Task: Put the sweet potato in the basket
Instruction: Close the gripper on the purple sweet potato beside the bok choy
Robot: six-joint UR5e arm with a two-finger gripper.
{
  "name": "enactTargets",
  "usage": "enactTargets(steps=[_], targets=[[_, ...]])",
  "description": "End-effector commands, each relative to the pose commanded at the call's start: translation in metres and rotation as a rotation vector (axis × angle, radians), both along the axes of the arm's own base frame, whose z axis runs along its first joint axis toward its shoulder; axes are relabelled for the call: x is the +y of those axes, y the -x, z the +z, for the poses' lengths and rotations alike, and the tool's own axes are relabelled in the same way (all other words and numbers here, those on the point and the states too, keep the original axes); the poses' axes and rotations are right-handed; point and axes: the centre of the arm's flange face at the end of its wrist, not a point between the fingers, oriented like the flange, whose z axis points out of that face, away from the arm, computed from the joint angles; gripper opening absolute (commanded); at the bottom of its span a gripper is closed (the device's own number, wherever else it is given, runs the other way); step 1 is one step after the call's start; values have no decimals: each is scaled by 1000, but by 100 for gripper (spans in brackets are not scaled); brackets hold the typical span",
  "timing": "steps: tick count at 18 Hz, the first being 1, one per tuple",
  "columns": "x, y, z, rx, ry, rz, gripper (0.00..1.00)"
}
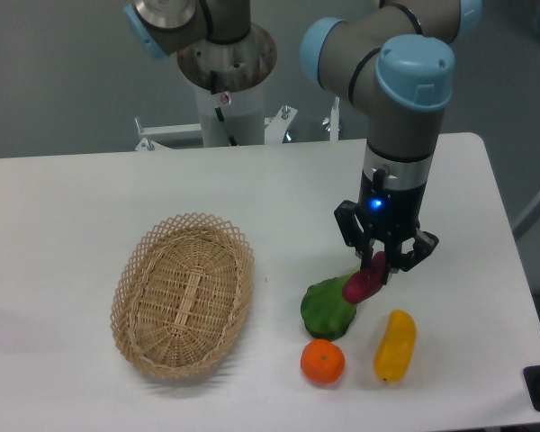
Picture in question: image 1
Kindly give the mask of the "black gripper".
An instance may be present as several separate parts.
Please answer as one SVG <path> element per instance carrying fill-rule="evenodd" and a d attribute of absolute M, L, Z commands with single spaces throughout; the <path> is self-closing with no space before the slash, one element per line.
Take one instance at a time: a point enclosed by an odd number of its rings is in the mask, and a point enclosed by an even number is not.
<path fill-rule="evenodd" d="M 355 250 L 360 269 L 372 265 L 374 240 L 384 244 L 384 283 L 392 275 L 408 272 L 427 259 L 439 244 L 438 236 L 420 229 L 419 212 L 427 183 L 394 190 L 383 180 L 382 189 L 374 189 L 374 177 L 361 175 L 358 203 L 344 200 L 334 216 L 345 244 Z"/>

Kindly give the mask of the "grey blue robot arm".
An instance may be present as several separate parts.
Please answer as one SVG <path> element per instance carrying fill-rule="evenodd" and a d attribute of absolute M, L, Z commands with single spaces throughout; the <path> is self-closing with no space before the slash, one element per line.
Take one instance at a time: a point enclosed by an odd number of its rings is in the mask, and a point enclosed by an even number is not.
<path fill-rule="evenodd" d="M 127 20 L 153 58 L 176 56 L 204 109 L 210 147 L 258 144 L 264 118 L 240 100 L 277 60 L 247 1 L 132 1 Z M 382 1 L 359 22 L 326 17 L 304 34 L 300 65 L 319 87 L 364 113 L 369 129 L 360 194 L 335 211 L 362 268 L 388 278 L 431 255 L 438 239 L 419 210 L 452 96 L 451 44 L 481 18 L 478 1 Z"/>

